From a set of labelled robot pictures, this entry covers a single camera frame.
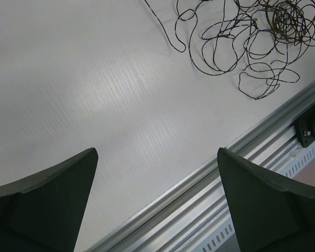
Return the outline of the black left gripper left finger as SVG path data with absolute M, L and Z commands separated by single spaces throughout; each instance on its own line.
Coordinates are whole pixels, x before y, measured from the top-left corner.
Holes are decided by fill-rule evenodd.
M 73 251 L 97 163 L 89 148 L 0 186 L 0 251 Z

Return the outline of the brown yellow wire ball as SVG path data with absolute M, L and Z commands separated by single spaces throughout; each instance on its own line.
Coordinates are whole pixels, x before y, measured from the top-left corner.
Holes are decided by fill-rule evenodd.
M 291 66 L 315 46 L 315 1 L 176 1 L 175 12 L 170 46 L 253 100 L 297 83 Z

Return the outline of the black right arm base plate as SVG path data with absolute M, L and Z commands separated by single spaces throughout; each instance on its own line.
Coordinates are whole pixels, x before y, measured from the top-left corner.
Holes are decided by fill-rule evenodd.
M 315 141 L 315 104 L 295 121 L 294 126 L 299 143 L 307 148 Z

